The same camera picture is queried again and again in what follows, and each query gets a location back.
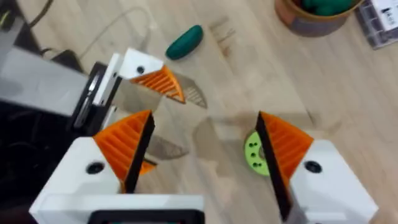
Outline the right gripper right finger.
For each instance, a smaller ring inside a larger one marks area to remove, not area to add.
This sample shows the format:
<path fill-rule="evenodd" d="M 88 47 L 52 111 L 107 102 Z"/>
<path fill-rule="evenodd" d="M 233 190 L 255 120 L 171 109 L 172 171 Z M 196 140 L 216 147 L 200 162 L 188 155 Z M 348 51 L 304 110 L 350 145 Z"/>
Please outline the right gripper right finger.
<path fill-rule="evenodd" d="M 282 223 L 370 223 L 378 205 L 335 145 L 260 111 L 256 132 Z"/>

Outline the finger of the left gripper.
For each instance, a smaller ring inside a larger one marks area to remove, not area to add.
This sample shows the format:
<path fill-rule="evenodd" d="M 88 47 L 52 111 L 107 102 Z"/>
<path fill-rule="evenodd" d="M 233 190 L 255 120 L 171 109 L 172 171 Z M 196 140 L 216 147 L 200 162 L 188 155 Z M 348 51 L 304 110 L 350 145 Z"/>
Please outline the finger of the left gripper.
<path fill-rule="evenodd" d="M 177 77 L 157 57 L 129 48 L 123 56 L 118 75 L 181 104 L 186 103 Z"/>
<path fill-rule="evenodd" d="M 117 107 L 114 105 L 111 105 L 104 117 L 104 120 L 101 125 L 101 129 L 106 129 L 110 124 L 114 122 L 115 119 L 115 112 L 117 111 Z"/>

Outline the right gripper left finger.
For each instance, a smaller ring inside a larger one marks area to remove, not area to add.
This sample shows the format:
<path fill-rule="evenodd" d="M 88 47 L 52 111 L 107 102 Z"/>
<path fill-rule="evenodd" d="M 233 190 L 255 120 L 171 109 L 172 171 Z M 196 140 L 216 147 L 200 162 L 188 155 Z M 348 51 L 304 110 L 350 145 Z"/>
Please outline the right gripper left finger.
<path fill-rule="evenodd" d="M 41 195 L 96 195 L 133 192 L 155 123 L 151 110 L 129 115 L 94 136 L 76 138 Z"/>

